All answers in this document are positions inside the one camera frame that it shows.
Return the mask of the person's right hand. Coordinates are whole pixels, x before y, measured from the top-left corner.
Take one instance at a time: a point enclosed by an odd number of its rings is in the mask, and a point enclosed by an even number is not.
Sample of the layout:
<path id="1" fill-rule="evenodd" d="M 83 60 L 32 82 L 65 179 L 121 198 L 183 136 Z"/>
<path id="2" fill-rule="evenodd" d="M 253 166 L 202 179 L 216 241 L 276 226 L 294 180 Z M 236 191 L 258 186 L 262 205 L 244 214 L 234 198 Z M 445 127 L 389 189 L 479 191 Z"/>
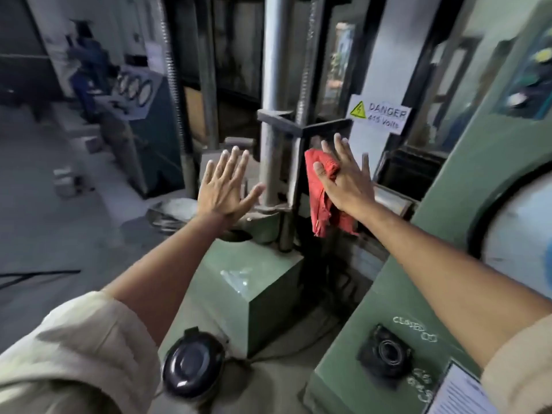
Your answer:
<path id="1" fill-rule="evenodd" d="M 335 156 L 340 164 L 336 151 Z M 336 208 L 364 223 L 376 202 L 369 171 L 361 171 L 362 174 L 355 174 L 340 170 L 337 183 L 341 190 L 326 190 L 326 193 Z"/>

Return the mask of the red cloth rag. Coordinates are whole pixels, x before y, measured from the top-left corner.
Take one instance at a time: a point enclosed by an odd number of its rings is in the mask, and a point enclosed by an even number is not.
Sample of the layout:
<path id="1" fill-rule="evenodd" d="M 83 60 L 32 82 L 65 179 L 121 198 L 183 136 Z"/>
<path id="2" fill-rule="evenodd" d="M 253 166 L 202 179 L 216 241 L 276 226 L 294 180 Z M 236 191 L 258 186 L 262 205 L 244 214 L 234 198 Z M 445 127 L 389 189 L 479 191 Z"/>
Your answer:
<path id="1" fill-rule="evenodd" d="M 355 219 L 335 208 L 314 169 L 314 163 L 319 162 L 327 177 L 331 181 L 335 181 L 340 171 L 340 164 L 330 154 L 315 148 L 308 149 L 304 156 L 314 236 L 326 237 L 328 226 L 334 226 L 350 235 L 359 236 Z"/>

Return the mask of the person's right forearm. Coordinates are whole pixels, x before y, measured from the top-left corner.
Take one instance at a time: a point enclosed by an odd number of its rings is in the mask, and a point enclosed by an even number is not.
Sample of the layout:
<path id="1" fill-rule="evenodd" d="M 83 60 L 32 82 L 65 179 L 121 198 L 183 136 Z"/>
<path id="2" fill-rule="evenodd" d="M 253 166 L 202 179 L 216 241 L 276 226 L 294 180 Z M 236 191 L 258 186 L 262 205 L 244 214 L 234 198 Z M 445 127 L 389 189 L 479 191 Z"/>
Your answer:
<path id="1" fill-rule="evenodd" d="M 364 201 L 358 211 L 480 368 L 515 334 L 552 314 L 551 301 L 380 204 Z"/>

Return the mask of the person's left forearm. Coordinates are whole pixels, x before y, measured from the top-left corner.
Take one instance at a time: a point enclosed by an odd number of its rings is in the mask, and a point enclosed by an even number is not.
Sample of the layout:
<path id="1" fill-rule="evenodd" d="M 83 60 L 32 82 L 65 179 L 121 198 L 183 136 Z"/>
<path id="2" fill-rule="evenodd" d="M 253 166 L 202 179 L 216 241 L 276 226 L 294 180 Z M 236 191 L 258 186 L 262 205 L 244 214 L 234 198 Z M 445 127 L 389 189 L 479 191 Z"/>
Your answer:
<path id="1" fill-rule="evenodd" d="M 203 257 L 228 226 L 229 217 L 217 211 L 195 216 L 102 292 L 133 311 L 159 347 Z"/>

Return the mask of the white danger sign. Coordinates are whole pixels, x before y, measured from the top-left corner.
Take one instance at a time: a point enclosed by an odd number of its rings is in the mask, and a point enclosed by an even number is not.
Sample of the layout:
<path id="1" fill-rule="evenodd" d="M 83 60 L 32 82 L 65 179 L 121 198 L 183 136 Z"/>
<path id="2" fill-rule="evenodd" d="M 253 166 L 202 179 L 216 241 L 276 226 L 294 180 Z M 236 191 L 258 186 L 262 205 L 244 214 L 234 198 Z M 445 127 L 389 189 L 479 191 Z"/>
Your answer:
<path id="1" fill-rule="evenodd" d="M 393 135 L 402 135 L 412 108 L 390 103 L 376 97 L 353 94 L 345 118 L 365 126 L 382 129 Z"/>

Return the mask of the teal machine with round gauges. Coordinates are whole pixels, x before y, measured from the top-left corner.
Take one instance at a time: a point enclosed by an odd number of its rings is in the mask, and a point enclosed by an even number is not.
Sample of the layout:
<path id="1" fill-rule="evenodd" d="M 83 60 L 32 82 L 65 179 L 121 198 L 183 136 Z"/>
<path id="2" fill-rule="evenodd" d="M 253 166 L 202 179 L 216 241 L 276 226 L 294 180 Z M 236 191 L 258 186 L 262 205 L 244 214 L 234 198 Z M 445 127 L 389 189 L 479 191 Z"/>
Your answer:
<path id="1" fill-rule="evenodd" d="M 181 146 L 165 76 L 125 64 L 112 92 L 94 100 L 103 141 L 141 197 L 184 188 Z"/>

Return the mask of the green machine base block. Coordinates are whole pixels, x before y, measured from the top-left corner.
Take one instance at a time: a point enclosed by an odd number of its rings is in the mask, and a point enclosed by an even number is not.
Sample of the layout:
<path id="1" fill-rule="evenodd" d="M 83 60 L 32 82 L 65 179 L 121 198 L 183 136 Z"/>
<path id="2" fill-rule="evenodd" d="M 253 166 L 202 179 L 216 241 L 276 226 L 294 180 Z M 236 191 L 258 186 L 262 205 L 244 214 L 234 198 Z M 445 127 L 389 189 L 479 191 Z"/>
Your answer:
<path id="1" fill-rule="evenodd" d="M 303 262 L 295 250 L 280 252 L 246 231 L 226 231 L 203 257 L 189 291 L 231 350 L 248 358 L 274 338 L 297 306 Z"/>

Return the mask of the steel machine column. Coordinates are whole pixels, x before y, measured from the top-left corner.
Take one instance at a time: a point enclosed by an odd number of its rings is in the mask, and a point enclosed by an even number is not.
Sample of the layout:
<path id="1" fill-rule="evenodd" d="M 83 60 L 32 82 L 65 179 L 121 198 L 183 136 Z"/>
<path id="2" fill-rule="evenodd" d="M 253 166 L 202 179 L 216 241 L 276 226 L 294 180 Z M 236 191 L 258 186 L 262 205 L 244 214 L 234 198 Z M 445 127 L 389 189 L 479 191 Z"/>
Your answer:
<path id="1" fill-rule="evenodd" d="M 262 74 L 262 109 L 280 111 L 288 101 L 290 41 L 295 0 L 265 0 Z M 267 123 L 260 126 L 259 181 L 266 189 L 260 204 L 272 208 L 279 204 L 283 137 Z"/>

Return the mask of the green control cabinet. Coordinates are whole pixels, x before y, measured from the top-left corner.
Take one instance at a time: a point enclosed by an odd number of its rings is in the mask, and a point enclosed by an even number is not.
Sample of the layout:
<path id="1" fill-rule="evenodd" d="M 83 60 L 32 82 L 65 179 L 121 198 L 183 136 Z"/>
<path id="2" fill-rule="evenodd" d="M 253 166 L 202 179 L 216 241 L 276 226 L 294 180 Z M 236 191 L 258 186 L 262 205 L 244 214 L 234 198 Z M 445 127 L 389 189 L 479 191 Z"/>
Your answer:
<path id="1" fill-rule="evenodd" d="M 474 219 L 507 182 L 552 161 L 552 108 L 543 120 L 495 112 L 529 46 L 552 27 L 552 0 L 465 0 L 421 100 L 406 144 L 442 152 L 444 163 L 411 221 L 467 250 Z M 376 386 L 356 360 L 378 323 L 413 349 L 396 391 Z M 393 258 L 387 262 L 309 380 L 312 414 L 422 414 L 450 359 L 478 369 L 437 320 Z"/>

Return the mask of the grey concrete cubes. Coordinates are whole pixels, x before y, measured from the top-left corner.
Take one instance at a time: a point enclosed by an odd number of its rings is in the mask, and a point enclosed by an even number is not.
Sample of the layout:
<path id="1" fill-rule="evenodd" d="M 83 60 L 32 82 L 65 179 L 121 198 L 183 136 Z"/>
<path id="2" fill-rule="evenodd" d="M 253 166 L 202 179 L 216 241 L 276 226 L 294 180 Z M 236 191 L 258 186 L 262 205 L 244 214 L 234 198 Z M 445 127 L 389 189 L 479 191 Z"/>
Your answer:
<path id="1" fill-rule="evenodd" d="M 65 166 L 52 171 L 52 185 L 58 197 L 69 199 L 82 193 L 85 180 L 72 166 Z"/>

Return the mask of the black round handwheel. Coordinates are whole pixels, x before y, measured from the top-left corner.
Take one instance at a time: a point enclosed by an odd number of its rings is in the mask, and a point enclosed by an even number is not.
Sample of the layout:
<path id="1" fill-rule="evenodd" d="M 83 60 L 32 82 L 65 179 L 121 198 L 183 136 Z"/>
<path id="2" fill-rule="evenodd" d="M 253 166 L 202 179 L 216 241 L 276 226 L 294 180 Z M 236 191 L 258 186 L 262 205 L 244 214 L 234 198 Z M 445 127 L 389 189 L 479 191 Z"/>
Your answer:
<path id="1" fill-rule="evenodd" d="M 188 328 L 164 357 L 163 391 L 186 403 L 202 404 L 217 389 L 225 360 L 223 342 L 199 327 Z"/>

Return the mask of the black square control knob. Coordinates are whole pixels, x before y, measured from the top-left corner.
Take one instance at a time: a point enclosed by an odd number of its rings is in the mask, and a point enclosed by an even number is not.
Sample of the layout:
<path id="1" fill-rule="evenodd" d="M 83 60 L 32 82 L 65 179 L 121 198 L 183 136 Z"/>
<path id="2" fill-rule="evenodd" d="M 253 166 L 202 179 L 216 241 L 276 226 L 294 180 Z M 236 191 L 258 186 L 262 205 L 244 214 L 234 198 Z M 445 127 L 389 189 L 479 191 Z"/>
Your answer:
<path id="1" fill-rule="evenodd" d="M 376 386 L 396 391 L 413 370 L 413 349 L 383 324 L 376 324 L 356 353 Z"/>

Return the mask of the white paper label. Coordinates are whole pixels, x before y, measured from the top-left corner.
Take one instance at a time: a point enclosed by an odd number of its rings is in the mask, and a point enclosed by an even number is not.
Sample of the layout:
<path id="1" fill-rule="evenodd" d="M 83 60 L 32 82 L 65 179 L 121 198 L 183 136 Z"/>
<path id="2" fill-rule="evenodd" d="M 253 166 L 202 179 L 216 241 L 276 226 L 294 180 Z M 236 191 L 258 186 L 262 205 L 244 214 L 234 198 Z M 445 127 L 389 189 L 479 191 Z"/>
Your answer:
<path id="1" fill-rule="evenodd" d="M 499 414 L 479 379 L 450 359 L 422 414 Z"/>

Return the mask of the black steel crosshead bracket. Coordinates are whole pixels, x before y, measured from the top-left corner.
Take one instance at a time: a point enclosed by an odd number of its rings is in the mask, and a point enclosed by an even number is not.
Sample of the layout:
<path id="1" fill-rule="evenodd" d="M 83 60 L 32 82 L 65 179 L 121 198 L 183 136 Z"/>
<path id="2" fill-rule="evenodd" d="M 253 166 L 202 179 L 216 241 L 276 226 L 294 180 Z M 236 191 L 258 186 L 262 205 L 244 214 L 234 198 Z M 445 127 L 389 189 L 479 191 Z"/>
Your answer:
<path id="1" fill-rule="evenodd" d="M 277 132 L 299 139 L 315 136 L 328 137 L 335 133 L 348 132 L 353 126 L 350 118 L 322 120 L 314 124 L 298 124 L 293 119 L 293 111 L 257 110 L 257 120 L 271 126 Z"/>

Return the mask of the colourful wall poster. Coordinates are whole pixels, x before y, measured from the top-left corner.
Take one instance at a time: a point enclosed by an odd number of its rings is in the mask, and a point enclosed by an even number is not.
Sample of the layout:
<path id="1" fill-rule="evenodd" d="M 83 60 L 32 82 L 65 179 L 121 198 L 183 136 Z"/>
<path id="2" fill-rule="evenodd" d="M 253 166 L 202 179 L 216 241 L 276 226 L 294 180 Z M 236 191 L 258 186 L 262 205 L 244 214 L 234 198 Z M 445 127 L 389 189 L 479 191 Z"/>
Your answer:
<path id="1" fill-rule="evenodd" d="M 552 27 L 529 46 L 501 94 L 495 112 L 512 118 L 543 120 L 552 108 Z"/>

